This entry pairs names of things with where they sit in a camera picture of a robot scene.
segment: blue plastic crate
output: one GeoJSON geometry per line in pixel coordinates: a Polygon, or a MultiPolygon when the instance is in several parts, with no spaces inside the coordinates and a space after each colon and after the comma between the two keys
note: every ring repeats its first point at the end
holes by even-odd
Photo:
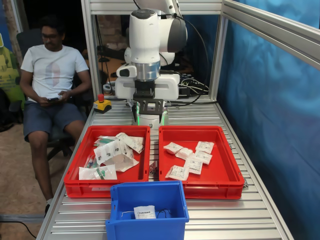
{"type": "Polygon", "coordinates": [[[189,214],[181,181],[132,182],[111,187],[108,240],[183,240],[189,214]],[[134,208],[155,207],[156,219],[136,219],[134,208]]]}

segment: red button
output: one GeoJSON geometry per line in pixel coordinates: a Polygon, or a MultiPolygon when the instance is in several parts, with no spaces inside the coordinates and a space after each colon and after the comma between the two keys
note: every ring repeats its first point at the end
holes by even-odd
{"type": "Polygon", "coordinates": [[[105,101],[105,95],[104,94],[98,94],[98,101],[100,103],[103,103],[105,101]]]}

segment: brick wall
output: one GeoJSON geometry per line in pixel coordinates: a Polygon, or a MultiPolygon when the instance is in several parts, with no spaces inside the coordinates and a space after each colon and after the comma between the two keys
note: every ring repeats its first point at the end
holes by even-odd
{"type": "Polygon", "coordinates": [[[99,15],[98,23],[104,46],[114,50],[127,48],[126,37],[121,32],[120,15],[99,15]]]}

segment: red plastic crate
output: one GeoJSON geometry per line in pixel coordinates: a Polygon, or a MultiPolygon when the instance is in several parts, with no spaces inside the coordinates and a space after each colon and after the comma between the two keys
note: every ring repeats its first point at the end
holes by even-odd
{"type": "Polygon", "coordinates": [[[126,182],[147,182],[149,180],[150,127],[148,126],[90,126],[64,177],[66,193],[70,198],[110,197],[110,187],[126,182]],[[139,154],[133,151],[138,165],[125,172],[117,171],[117,180],[79,180],[79,167],[84,167],[88,155],[94,155],[94,142],[99,136],[114,137],[125,133],[130,137],[143,137],[144,150],[139,154]]]}
{"type": "Polygon", "coordinates": [[[239,199],[245,180],[228,141],[219,126],[161,126],[159,128],[159,180],[171,181],[166,175],[173,165],[183,167],[185,160],[168,153],[170,142],[196,152],[199,141],[213,142],[212,158],[202,164],[201,175],[189,173],[182,181],[187,199],[239,199]]]}

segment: white sock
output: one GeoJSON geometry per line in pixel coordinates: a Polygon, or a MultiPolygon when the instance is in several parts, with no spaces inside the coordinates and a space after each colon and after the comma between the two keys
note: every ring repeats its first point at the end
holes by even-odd
{"type": "Polygon", "coordinates": [[[51,202],[52,202],[52,199],[53,199],[53,198],[51,198],[51,199],[47,200],[47,201],[46,201],[46,204],[47,204],[47,205],[48,205],[48,204],[50,205],[50,204],[51,204],[51,202]]]}

